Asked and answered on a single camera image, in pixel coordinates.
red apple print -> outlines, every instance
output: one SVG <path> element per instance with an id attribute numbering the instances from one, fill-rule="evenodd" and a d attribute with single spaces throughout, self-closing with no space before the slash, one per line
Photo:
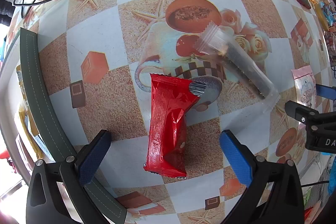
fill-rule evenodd
<path id="1" fill-rule="evenodd" d="M 196 48 L 196 42 L 199 39 L 197 35 L 183 35 L 181 36 L 176 43 L 176 53 L 179 56 L 187 57 L 194 55 L 204 55 L 203 53 L 198 52 Z"/>

red wrapper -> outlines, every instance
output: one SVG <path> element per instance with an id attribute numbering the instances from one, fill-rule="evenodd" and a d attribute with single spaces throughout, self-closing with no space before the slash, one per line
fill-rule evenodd
<path id="1" fill-rule="evenodd" d="M 184 114 L 199 100 L 206 86 L 200 82 L 151 74 L 152 118 L 146 171 L 167 177 L 186 177 Z"/>

silver bolt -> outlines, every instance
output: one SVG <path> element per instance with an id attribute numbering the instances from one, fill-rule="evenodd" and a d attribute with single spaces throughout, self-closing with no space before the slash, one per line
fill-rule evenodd
<path id="1" fill-rule="evenodd" d="M 67 162 L 73 162 L 74 159 L 75 159 L 75 157 L 74 157 L 73 155 L 71 155 L 71 156 L 68 156 L 65 160 L 66 160 Z"/>
<path id="2" fill-rule="evenodd" d="M 265 158 L 264 158 L 263 156 L 260 156 L 260 155 L 256 156 L 255 158 L 256 158 L 256 160 L 257 160 L 258 162 L 263 162 L 263 161 L 265 161 Z"/>
<path id="3" fill-rule="evenodd" d="M 294 162 L 293 162 L 292 160 L 287 160 L 287 164 L 288 164 L 289 166 L 294 166 Z"/>
<path id="4" fill-rule="evenodd" d="M 40 166 L 40 165 L 42 165 L 42 163 L 43 163 L 43 160 L 38 160 L 38 161 L 36 162 L 36 165 L 37 165 L 37 166 Z"/>

table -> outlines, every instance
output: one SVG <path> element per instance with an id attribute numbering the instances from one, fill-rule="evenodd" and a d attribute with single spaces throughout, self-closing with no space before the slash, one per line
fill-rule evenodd
<path id="1" fill-rule="evenodd" d="M 219 134 L 235 117 L 255 112 L 259 102 L 226 68 L 203 62 L 190 47 L 177 47 L 182 35 L 200 34 L 183 33 L 167 24 L 165 13 L 173 1 L 55 0 L 35 7 L 24 20 L 16 10 L 8 43 L 21 26 L 38 33 L 48 94 L 76 151 L 100 129 L 112 133 L 114 142 L 96 178 L 112 196 L 129 194 L 123 199 L 130 206 L 132 198 L 141 205 L 128 209 L 126 223 L 217 224 L 245 189 L 219 147 Z M 298 171 L 305 170 L 315 153 L 303 147 L 304 130 L 286 116 L 284 104 L 296 100 L 292 69 L 310 65 L 317 84 L 332 85 L 314 10 L 296 0 L 206 1 L 218 9 L 221 25 L 228 27 L 280 93 L 273 109 L 235 135 L 255 155 L 277 161 L 280 138 L 294 128 L 297 140 L 289 154 Z M 297 24 L 307 26 L 312 43 L 292 39 Z M 201 80 L 211 89 L 187 114 L 185 180 L 143 170 L 151 118 L 148 72 L 153 71 Z M 328 99 L 317 97 L 319 112 L 329 112 L 331 106 Z M 269 192 L 265 190 L 263 200 Z M 205 210 L 206 200 L 212 198 L 217 198 L 218 206 Z"/>

printed rose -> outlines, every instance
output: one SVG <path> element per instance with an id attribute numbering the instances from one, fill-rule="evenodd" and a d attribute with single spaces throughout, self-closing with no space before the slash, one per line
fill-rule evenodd
<path id="1" fill-rule="evenodd" d="M 235 40 L 245 52 L 250 52 L 251 51 L 250 43 L 248 42 L 248 40 L 245 39 L 245 37 L 246 36 L 243 34 L 238 34 L 235 36 Z"/>
<path id="2" fill-rule="evenodd" d="M 234 12 L 229 9 L 224 9 L 220 12 L 220 14 L 222 16 L 221 25 L 231 27 L 235 31 L 235 33 L 239 33 L 241 31 L 242 23 L 238 10 Z"/>
<path id="3" fill-rule="evenodd" d="M 262 62 L 269 52 L 272 52 L 271 43 L 268 36 L 260 31 L 257 25 L 246 22 L 240 34 L 250 42 L 251 49 L 247 54 L 254 62 Z"/>

